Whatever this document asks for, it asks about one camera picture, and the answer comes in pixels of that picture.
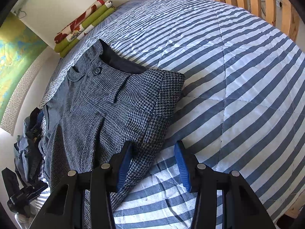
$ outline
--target green and yellow mural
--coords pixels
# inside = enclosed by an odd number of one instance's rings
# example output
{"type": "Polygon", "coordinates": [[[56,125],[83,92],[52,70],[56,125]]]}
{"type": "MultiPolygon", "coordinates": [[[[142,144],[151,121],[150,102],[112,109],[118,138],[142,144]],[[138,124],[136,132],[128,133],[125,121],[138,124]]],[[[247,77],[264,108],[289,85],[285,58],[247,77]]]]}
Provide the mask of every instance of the green and yellow mural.
{"type": "Polygon", "coordinates": [[[0,27],[0,123],[18,82],[46,47],[15,15],[7,16],[0,27]]]}

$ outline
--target electrical outlet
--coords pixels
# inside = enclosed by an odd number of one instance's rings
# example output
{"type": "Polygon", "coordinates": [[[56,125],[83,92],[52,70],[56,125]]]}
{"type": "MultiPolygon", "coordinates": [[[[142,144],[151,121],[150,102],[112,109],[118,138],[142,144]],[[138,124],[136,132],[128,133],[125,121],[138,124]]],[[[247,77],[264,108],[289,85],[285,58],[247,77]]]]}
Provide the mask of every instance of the electrical outlet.
{"type": "Polygon", "coordinates": [[[282,7],[282,6],[281,6],[281,3],[282,3],[281,0],[275,0],[275,2],[276,2],[276,6],[282,7]]]}

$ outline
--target belt loop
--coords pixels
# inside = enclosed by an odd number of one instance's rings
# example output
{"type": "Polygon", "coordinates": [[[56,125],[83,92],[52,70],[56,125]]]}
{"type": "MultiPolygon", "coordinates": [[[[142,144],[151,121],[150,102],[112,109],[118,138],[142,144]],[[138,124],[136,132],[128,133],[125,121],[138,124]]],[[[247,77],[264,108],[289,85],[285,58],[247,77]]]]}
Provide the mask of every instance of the belt loop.
{"type": "Polygon", "coordinates": [[[114,87],[111,89],[109,96],[108,96],[108,101],[111,103],[115,103],[115,98],[121,89],[121,87],[124,85],[124,83],[127,81],[130,75],[122,75],[118,78],[116,84],[114,87]]]}

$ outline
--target silver rivet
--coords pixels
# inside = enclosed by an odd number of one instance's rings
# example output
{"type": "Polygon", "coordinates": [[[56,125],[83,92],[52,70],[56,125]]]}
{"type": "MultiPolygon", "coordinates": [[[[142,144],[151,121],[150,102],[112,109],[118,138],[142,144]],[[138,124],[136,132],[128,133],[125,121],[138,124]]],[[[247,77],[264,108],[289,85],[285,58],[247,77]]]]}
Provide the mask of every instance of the silver rivet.
{"type": "Polygon", "coordinates": [[[75,171],[75,170],[70,170],[70,171],[68,172],[68,176],[70,176],[70,177],[74,176],[75,174],[76,174],[76,171],[75,171]]]}
{"type": "Polygon", "coordinates": [[[239,172],[238,172],[237,170],[233,170],[233,171],[231,172],[231,174],[232,174],[232,176],[234,176],[234,177],[238,177],[238,176],[239,176],[239,172]]]}
{"type": "Polygon", "coordinates": [[[197,164],[197,168],[198,169],[205,169],[206,166],[205,166],[205,164],[197,164]]]}
{"type": "Polygon", "coordinates": [[[104,163],[104,164],[102,164],[102,169],[108,169],[108,168],[110,168],[110,164],[108,164],[108,163],[104,163]]]}

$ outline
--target red and white rolled fabric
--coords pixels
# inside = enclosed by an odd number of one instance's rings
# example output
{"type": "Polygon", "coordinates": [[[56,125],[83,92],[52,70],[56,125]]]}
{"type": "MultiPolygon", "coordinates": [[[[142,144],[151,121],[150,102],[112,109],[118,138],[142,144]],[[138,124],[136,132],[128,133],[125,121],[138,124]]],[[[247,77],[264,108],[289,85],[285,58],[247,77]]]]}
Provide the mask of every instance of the red and white rolled fabric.
{"type": "Polygon", "coordinates": [[[66,38],[71,32],[73,32],[89,15],[96,11],[99,7],[104,5],[103,0],[95,1],[84,13],[82,13],[78,18],[67,25],[60,33],[56,35],[54,41],[56,44],[61,42],[66,38]]]}

